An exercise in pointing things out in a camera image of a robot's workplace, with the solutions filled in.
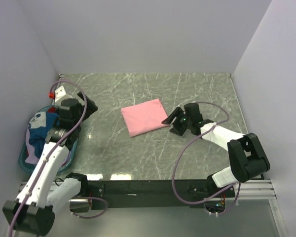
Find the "pink t shirt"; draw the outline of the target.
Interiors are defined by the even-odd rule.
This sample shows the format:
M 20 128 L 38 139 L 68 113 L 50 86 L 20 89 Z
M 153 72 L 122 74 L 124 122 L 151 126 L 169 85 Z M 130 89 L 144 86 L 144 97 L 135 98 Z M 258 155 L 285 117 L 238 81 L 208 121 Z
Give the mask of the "pink t shirt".
M 168 117 L 159 99 L 121 109 L 130 137 L 167 127 L 162 122 Z

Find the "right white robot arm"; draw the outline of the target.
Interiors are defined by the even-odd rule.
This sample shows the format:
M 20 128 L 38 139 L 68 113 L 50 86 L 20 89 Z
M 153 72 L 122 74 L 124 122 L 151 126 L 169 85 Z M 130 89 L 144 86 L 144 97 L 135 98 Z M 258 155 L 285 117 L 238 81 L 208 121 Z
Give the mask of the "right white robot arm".
M 175 110 L 162 121 L 172 125 L 170 132 L 182 136 L 186 130 L 206 141 L 225 149 L 229 166 L 207 178 L 207 193 L 218 197 L 224 187 L 234 183 L 245 183 L 270 170 L 270 163 L 258 136 L 243 134 L 220 126 L 219 122 L 204 119 L 197 103 L 189 103 Z

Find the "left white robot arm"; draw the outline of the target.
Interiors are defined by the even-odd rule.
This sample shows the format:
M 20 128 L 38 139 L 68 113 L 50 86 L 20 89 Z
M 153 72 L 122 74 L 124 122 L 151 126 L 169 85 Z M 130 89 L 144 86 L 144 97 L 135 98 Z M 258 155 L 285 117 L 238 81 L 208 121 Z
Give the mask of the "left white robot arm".
M 87 177 L 78 173 L 70 173 L 55 191 L 49 191 L 62 162 L 79 138 L 81 123 L 98 109 L 84 92 L 80 91 L 78 96 L 84 100 L 83 104 L 75 98 L 61 100 L 59 116 L 47 134 L 38 164 L 16 199 L 7 200 L 2 208 L 10 237 L 13 231 L 47 235 L 56 213 L 67 201 L 89 196 Z

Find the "red garment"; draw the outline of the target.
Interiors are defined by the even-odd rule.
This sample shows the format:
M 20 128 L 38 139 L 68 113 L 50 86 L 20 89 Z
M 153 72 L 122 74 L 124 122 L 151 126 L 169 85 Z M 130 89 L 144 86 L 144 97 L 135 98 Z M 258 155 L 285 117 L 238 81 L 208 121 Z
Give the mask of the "red garment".
M 48 113 L 58 113 L 58 107 L 55 107 L 55 106 L 51 106 L 48 110 L 47 110 Z

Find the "blue printed t shirt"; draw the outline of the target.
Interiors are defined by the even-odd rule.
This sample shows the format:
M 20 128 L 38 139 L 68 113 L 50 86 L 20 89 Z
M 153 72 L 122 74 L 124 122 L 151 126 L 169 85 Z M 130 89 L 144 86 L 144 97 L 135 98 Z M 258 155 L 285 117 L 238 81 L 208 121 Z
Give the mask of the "blue printed t shirt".
M 29 121 L 25 141 L 29 156 L 40 158 L 47 134 L 58 117 L 57 113 L 43 111 Z

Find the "teal laundry basket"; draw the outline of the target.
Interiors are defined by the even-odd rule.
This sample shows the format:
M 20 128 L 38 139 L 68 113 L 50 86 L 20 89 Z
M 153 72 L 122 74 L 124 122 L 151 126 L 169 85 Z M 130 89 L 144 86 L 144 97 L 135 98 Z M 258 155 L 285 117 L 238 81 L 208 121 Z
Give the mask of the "teal laundry basket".
M 42 109 L 40 109 L 38 112 L 47 112 L 47 110 L 50 108 L 51 106 L 46 106 Z M 26 163 L 25 159 L 27 158 L 28 154 L 27 154 L 27 149 L 26 149 L 26 144 L 24 142 L 24 145 L 21 149 L 21 152 L 20 152 L 20 155 L 19 155 L 19 158 L 18 158 L 18 163 L 19 163 L 19 166 L 21 167 L 21 169 L 27 173 L 32 173 L 36 167 L 37 164 L 29 164 L 29 163 Z

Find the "lavender t shirt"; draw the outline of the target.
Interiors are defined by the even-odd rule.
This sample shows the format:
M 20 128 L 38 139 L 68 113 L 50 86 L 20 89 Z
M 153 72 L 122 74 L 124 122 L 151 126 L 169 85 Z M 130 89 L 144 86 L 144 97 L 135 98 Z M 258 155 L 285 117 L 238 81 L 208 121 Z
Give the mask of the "lavender t shirt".
M 29 129 L 26 131 L 26 138 L 25 138 L 25 144 L 26 144 L 26 149 L 27 149 L 27 158 L 25 159 L 26 163 L 29 164 L 37 164 L 38 163 L 38 158 L 35 156 L 35 148 L 34 146 L 30 145 L 29 143 L 29 138 L 30 138 L 30 132 Z M 67 157 L 64 159 L 63 163 L 61 164 L 61 168 L 64 167 L 67 163 L 71 161 L 71 152 L 67 155 Z

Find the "black base beam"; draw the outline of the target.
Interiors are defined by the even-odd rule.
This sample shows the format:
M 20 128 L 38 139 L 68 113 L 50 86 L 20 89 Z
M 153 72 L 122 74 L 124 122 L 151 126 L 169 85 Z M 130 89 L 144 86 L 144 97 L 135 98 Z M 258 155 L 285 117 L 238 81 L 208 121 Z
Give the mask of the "black base beam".
M 217 188 L 208 179 L 98 180 L 75 198 L 86 198 L 92 210 L 108 208 L 179 207 L 203 208 L 213 198 L 233 198 L 233 185 Z M 105 201 L 91 200 L 92 197 Z

